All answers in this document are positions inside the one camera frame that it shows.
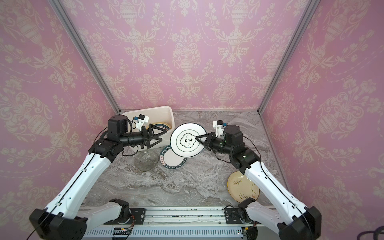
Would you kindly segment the small green lettered rim plate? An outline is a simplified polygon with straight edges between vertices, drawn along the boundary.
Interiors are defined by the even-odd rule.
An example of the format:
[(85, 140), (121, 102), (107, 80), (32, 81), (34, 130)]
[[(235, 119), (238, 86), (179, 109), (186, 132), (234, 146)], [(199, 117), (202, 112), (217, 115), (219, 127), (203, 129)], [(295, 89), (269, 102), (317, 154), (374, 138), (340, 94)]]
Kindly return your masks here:
[(163, 167), (171, 170), (182, 167), (187, 161), (187, 158), (183, 158), (175, 154), (170, 145), (162, 149), (159, 159)]

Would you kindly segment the beige plate brown rim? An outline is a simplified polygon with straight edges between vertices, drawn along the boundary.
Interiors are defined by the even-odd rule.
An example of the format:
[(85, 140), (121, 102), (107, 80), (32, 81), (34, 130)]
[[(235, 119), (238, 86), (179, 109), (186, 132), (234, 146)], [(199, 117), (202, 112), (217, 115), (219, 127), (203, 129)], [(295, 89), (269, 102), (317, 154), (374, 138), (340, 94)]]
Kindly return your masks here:
[(257, 200), (260, 196), (260, 189), (240, 171), (234, 172), (229, 176), (227, 190), (230, 196), (238, 203), (248, 198)]

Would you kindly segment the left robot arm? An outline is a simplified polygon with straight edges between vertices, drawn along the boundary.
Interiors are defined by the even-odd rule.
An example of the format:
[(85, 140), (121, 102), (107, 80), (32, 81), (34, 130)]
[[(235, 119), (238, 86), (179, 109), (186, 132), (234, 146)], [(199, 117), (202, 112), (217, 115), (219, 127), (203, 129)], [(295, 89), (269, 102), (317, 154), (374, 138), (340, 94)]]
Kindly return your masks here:
[(147, 116), (139, 115), (135, 120), (133, 123), (127, 116), (112, 116), (67, 185), (44, 209), (31, 213), (29, 221), (41, 239), (80, 240), (90, 230), (109, 221), (121, 225), (135, 223), (129, 203), (119, 199), (79, 215), (85, 197), (125, 147), (150, 149), (161, 143), (162, 135), (167, 133), (166, 129), (153, 124), (145, 127)]

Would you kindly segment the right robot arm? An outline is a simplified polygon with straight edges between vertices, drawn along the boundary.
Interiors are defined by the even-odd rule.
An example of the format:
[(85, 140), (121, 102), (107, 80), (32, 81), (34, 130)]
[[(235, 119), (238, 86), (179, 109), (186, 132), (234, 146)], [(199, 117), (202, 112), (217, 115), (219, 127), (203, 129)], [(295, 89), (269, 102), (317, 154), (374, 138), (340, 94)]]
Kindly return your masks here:
[(256, 200), (247, 199), (239, 204), (239, 211), (249, 220), (269, 228), (281, 240), (317, 240), (321, 236), (320, 211), (314, 206), (307, 207), (271, 174), (261, 158), (246, 147), (238, 126), (226, 126), (222, 139), (212, 132), (197, 136), (196, 140), (209, 151), (227, 154), (231, 164), (252, 181), (275, 207), (272, 211)]

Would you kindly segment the large green red rimmed plate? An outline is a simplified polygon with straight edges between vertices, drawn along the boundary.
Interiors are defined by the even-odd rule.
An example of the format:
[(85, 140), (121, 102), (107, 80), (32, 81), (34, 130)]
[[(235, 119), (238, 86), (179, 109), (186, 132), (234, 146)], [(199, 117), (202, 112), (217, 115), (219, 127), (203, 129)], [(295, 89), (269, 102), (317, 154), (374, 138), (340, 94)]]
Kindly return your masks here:
[(171, 126), (165, 122), (157, 122), (157, 123), (153, 123), (153, 125), (155, 126), (154, 128), (155, 131), (159, 131), (161, 129), (168, 132), (171, 130)]

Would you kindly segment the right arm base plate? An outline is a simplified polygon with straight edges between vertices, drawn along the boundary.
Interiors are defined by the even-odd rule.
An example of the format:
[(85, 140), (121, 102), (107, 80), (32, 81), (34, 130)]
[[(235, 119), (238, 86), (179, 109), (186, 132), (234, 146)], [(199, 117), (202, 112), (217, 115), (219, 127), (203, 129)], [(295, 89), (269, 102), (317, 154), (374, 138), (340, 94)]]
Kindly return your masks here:
[(243, 209), (229, 206), (228, 208), (224, 208), (223, 211), (227, 225), (250, 224), (252, 222)]

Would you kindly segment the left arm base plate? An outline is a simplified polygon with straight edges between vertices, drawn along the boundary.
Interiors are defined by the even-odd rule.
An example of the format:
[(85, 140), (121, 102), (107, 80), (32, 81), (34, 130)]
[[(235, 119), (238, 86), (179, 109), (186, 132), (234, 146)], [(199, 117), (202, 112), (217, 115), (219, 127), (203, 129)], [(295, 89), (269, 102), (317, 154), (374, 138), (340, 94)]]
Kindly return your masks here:
[(117, 220), (118, 224), (143, 225), (146, 215), (146, 209), (134, 208), (122, 210)]

